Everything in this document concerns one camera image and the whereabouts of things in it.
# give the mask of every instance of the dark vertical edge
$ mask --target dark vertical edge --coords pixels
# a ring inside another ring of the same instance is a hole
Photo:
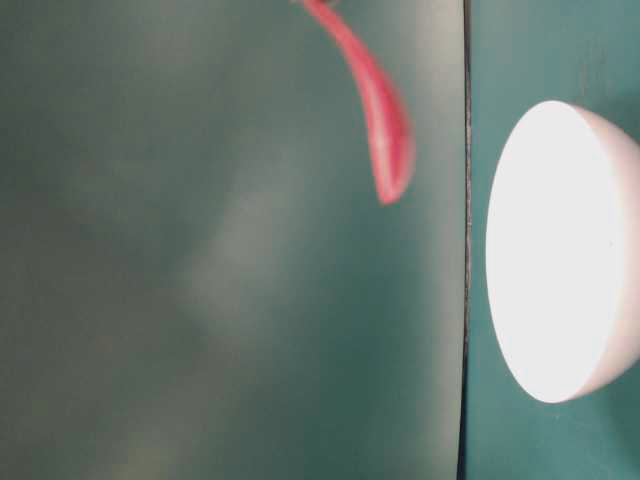
[[[458,443],[458,480],[467,476],[467,379],[469,362],[469,294],[471,292],[471,0],[463,0],[464,16],[464,89],[465,89],[465,250],[464,250],[464,339],[462,344],[462,395],[460,438]]]

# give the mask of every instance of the green board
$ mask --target green board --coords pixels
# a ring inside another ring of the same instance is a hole
[[[640,478],[640,369],[566,404],[527,396],[498,348],[484,264],[496,163],[511,128],[529,107],[547,99],[572,102],[640,139],[639,18],[635,0],[471,2],[469,479]]]
[[[0,2],[0,478],[455,478],[462,4],[338,8],[414,120],[389,208],[299,5]]]

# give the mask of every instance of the teal surface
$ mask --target teal surface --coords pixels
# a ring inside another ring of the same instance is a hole
[[[546,99],[573,102],[640,139],[640,3],[471,3],[473,282],[467,477],[640,478],[640,368],[566,404],[547,405],[528,397],[498,349],[484,263],[496,162],[511,128],[529,107]]]
[[[414,119],[389,208],[299,5],[0,2],[0,478],[455,478],[462,5],[339,8]]]

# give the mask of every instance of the pink plastic piece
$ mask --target pink plastic piece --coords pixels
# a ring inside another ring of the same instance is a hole
[[[398,200],[409,184],[415,141],[406,108],[386,72],[325,0],[302,5],[335,39],[354,76],[367,122],[373,177],[380,203]]]

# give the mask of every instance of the red object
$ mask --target red object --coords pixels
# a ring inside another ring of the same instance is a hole
[[[380,203],[398,200],[409,184],[415,140],[406,108],[389,76],[325,0],[302,5],[335,39],[355,79],[367,122],[373,177]]]

